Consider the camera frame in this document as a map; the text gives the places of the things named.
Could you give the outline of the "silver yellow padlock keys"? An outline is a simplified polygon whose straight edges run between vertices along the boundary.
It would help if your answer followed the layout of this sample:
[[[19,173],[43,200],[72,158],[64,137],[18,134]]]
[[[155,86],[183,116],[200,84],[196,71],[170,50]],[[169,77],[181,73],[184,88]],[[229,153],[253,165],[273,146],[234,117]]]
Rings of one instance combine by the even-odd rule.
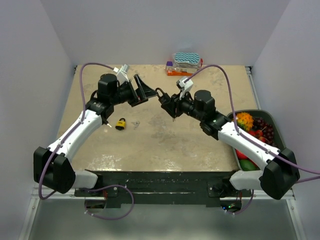
[[[132,121],[131,123],[133,124],[133,129],[134,130],[136,130],[140,125],[140,121]]]

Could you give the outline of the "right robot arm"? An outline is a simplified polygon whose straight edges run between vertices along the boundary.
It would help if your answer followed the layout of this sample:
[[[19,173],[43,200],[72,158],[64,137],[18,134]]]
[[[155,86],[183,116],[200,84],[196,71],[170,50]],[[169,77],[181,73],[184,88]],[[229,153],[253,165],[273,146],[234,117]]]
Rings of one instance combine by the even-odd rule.
[[[188,92],[184,97],[163,92],[158,100],[172,118],[186,114],[198,120],[206,135],[239,150],[258,166],[257,170],[238,170],[223,180],[218,188],[227,196],[233,197],[241,190],[263,190],[280,200],[300,179],[292,150],[278,149],[236,128],[230,118],[216,110],[215,99],[208,90],[196,91],[193,98]]]

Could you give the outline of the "yellow padlock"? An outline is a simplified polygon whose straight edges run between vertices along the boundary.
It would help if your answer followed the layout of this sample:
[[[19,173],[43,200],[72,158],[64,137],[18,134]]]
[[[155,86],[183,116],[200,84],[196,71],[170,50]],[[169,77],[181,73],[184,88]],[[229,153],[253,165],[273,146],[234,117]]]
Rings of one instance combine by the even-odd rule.
[[[115,128],[119,131],[126,129],[126,119],[124,117],[120,118],[118,122],[115,124]]]

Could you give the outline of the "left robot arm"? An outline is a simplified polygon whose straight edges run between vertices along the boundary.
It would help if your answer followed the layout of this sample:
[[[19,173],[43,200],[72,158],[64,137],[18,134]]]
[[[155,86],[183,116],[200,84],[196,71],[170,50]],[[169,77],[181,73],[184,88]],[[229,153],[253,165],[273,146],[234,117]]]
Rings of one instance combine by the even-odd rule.
[[[48,147],[38,147],[34,151],[33,177],[40,188],[45,186],[61,194],[70,189],[86,189],[92,196],[103,192],[104,184],[96,173],[75,171],[71,162],[87,138],[102,125],[108,125],[116,105],[128,103],[135,107],[157,95],[139,75],[134,75],[134,80],[137,88],[130,80],[120,82],[112,73],[102,75],[97,90],[70,128]]]

